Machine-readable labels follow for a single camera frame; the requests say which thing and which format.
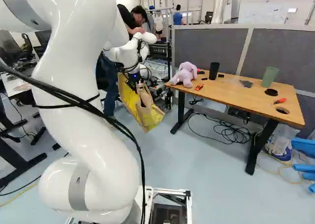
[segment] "desk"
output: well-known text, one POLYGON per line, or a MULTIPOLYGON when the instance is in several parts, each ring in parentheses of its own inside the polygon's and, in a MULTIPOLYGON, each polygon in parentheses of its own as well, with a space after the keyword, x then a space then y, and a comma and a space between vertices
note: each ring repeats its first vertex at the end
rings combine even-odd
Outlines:
POLYGON ((30 89, 15 90, 16 87, 19 87, 19 86, 24 85, 24 84, 29 85, 29 83, 25 82, 24 80, 22 80, 20 78, 8 81, 7 78, 9 75, 10 74, 8 74, 6 72, 1 74, 1 79, 3 81, 3 85, 4 85, 6 94, 9 97, 9 99, 13 99, 17 95, 22 94, 23 92, 30 90, 30 89))
POLYGON ((293 86, 272 83, 271 88, 278 91, 278 96, 268 96, 265 94, 266 88, 261 86, 261 80, 253 79, 238 75, 223 74, 224 78, 216 78, 216 80, 201 80, 209 76, 209 71, 205 70, 204 75, 198 75, 197 80, 193 80, 192 88, 185 88, 183 85, 165 85, 179 91, 178 97, 178 122, 172 128, 171 133, 175 134, 181 125, 193 113, 190 109, 184 114, 185 108, 185 93, 193 94, 202 98, 210 99, 219 103, 223 103, 235 108, 242 109, 251 113, 259 114, 269 118, 264 130, 260 136, 256 136, 255 146, 252 143, 246 166, 246 172, 253 175, 256 165, 258 153, 266 144, 268 138, 277 127, 278 123, 288 124, 293 127, 303 127, 305 125, 304 118, 301 112, 300 104, 296 96, 293 86), (239 80, 247 80, 253 83, 252 87, 245 88, 239 80), (199 84, 204 84, 200 91, 194 90, 199 84), (269 106, 268 104, 276 101, 279 98, 287 98, 287 101, 282 104, 269 106), (284 108, 289 111, 288 114, 282 114, 276 108, 284 108))
MULTIPOLYGON (((31 72, 33 71, 33 68, 27 69, 26 70, 26 75, 30 75, 31 72)), ((19 78, 8 81, 7 73, 1 74, 1 78, 7 93, 7 96, 9 100, 18 97, 20 94, 25 93, 26 91, 29 91, 30 89, 24 89, 20 91, 14 90, 15 87, 21 86, 25 84, 26 82, 24 80, 21 80, 19 78)), ((35 135, 34 139, 31 142, 31 145, 35 145, 37 141, 41 138, 43 133, 45 132, 46 127, 42 127, 39 132, 35 135)), ((13 167, 16 169, 11 172, 9 175, 0 178, 0 188, 9 184, 11 181, 13 181, 15 178, 38 164, 39 162, 43 161, 45 158, 47 158, 47 155, 45 153, 40 154, 39 156, 31 159, 30 161, 24 160, 14 149, 12 149, 5 141, 3 141, 0 138, 0 157, 2 157, 4 160, 6 160, 8 163, 10 163, 13 167)))

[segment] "table top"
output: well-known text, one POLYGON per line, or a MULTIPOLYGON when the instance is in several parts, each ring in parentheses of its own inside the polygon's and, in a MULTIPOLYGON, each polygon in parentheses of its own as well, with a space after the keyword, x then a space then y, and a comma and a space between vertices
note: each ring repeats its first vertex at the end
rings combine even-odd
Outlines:
POLYGON ((7 78, 9 75, 10 74, 6 72, 1 74, 1 79, 6 90, 6 94, 9 98, 13 98, 16 95, 31 89, 30 84, 20 78, 8 81, 7 78))
POLYGON ((278 96, 269 96, 265 94, 266 88, 261 86, 259 79, 222 73, 224 78, 201 80, 209 77, 209 71, 203 71, 205 74, 200 74, 196 80, 192 80, 192 88, 185 88, 183 85, 170 85, 170 83, 165 85, 185 93, 272 118, 291 126, 302 127, 305 125, 296 91, 292 85, 273 82, 270 88, 277 90, 278 96), (245 88, 240 80, 250 81, 253 85, 251 88, 245 88), (194 90, 199 84, 203 84, 203 88, 200 91, 194 90), (283 97, 287 99, 286 102, 269 106, 270 103, 283 97), (285 109, 289 113, 280 113, 276 110, 277 108, 285 109))

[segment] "red screwdriver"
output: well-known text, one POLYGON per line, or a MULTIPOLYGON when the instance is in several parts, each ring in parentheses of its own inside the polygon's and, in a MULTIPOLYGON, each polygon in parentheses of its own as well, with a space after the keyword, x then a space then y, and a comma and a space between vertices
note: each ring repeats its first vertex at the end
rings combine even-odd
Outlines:
POLYGON ((277 100, 277 101, 275 101, 275 102, 273 102, 273 103, 270 103, 269 104, 269 106, 270 105, 274 105, 274 104, 278 104, 278 103, 283 103, 283 102, 285 102, 286 101, 286 98, 284 97, 284 98, 280 98, 279 100, 277 100))

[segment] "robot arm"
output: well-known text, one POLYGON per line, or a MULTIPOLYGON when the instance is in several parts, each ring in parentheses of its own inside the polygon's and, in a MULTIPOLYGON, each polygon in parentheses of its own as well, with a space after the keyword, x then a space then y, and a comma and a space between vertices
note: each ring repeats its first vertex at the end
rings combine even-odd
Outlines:
MULTIPOLYGON (((47 50, 32 77, 83 99, 98 95, 95 64, 104 44, 119 46, 128 40, 115 0, 0 0, 0 11, 2 29, 51 27, 47 50)), ((155 36, 139 36, 148 42, 151 38, 155 36)), ((111 50, 112 59, 126 67, 136 64, 135 41, 111 50)), ((146 47, 141 49, 144 58, 147 54, 146 47)), ((67 104, 39 88, 32 87, 32 92, 38 105, 67 104)), ((101 111, 99 97, 90 104, 101 111)), ((52 137, 71 154, 43 173, 38 189, 43 201, 82 221, 122 223, 134 209, 139 187, 139 167, 131 152, 104 119, 87 111, 69 107, 39 112, 52 137)))
POLYGON ((104 50, 104 55, 108 57, 109 60, 122 63, 124 69, 127 73, 134 75, 140 72, 140 62, 139 55, 142 60, 145 60, 148 56, 149 46, 148 43, 155 43, 157 37, 154 34, 145 32, 141 34, 137 32, 132 40, 122 47, 111 48, 110 50, 104 50))

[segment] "gray floor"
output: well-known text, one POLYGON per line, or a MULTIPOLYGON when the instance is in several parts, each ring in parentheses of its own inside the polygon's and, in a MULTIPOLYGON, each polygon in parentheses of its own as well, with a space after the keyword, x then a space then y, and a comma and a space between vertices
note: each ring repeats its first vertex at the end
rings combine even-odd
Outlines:
MULTIPOLYGON (((29 116, 33 109, 24 107, 21 110, 24 110, 23 115, 29 116)), ((176 106, 158 127, 147 134, 124 108, 118 108, 115 115, 130 128, 141 146, 147 185, 192 190, 194 224, 314 223, 315 197, 308 192, 306 184, 289 184, 259 167, 253 176, 244 172, 248 145, 225 145, 201 138, 187 125, 171 135, 170 129, 177 120, 176 106)), ((213 133, 214 123, 201 116, 192 118, 190 125, 202 135, 222 139, 213 133)), ((118 135, 138 159, 134 144, 118 135)), ((5 191, 27 183, 40 175, 52 161, 62 157, 65 151, 53 151, 51 146, 54 143, 46 132, 36 148, 39 153, 40 150, 46 151, 48 159, 16 179, 5 191)), ((260 157, 258 162, 269 170, 277 170, 280 166, 265 157, 260 157)), ((292 180, 298 179, 297 173, 289 169, 284 175, 292 180)), ((0 204, 11 197, 0 197, 0 204)), ((65 220, 63 214, 50 210, 40 200, 36 187, 0 208, 2 224, 63 224, 65 220)))

